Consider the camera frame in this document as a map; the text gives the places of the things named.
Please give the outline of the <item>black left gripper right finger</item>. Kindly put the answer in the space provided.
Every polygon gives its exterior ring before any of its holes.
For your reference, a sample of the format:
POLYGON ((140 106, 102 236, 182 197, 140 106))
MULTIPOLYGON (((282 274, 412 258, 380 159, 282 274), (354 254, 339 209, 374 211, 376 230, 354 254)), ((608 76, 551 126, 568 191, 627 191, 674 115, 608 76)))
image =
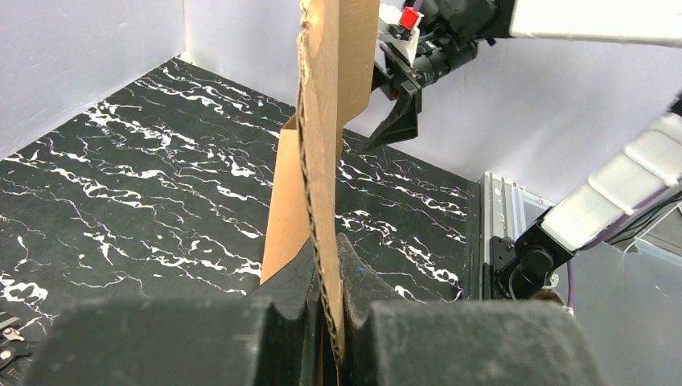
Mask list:
POLYGON ((602 385, 583 330, 542 301, 401 297, 336 237, 344 289, 343 385, 602 385))

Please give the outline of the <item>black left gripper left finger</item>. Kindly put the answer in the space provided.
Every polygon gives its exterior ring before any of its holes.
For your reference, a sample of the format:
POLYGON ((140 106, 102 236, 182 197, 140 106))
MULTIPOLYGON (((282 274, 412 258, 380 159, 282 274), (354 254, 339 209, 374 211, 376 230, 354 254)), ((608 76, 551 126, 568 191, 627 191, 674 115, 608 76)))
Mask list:
POLYGON ((241 298, 84 302, 60 316, 25 385, 316 385, 320 293, 298 255, 241 298))

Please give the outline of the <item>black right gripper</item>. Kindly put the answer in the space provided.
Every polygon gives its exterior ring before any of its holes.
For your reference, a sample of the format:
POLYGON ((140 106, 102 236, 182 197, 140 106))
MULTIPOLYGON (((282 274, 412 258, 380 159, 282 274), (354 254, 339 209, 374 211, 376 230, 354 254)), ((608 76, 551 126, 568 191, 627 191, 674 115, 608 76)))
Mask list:
POLYGON ((365 142, 363 150, 374 150, 416 138, 421 112, 421 91, 399 95, 397 73, 399 63, 408 67, 421 88, 471 62, 478 54, 478 45, 486 41, 494 45, 497 39, 509 39, 513 1, 405 1, 406 6, 419 8, 423 14, 419 29, 417 56, 410 67, 398 52, 384 43, 385 68, 376 64, 372 88, 380 88, 389 99, 397 99, 389 115, 377 126, 365 142))

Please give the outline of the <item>brown cardboard box sheet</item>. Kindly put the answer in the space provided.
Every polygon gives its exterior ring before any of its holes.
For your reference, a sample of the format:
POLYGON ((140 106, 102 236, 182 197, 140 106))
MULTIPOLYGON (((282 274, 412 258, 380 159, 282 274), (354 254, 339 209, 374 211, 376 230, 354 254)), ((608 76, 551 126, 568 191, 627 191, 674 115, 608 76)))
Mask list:
POLYGON ((375 0, 300 4, 297 101, 279 134, 261 269, 268 281, 312 244, 337 364, 346 347, 335 179, 344 127, 369 104, 379 8, 375 0))

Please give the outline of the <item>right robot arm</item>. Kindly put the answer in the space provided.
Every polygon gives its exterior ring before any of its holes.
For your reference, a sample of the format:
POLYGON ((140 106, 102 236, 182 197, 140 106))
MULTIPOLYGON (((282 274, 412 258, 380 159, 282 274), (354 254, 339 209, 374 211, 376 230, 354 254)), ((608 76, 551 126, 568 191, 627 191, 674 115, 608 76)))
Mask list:
POLYGON ((525 299, 582 251, 681 184, 678 1, 406 1, 381 5, 394 101, 366 143, 420 140, 416 155, 462 175, 518 177, 554 204, 484 273, 525 299))

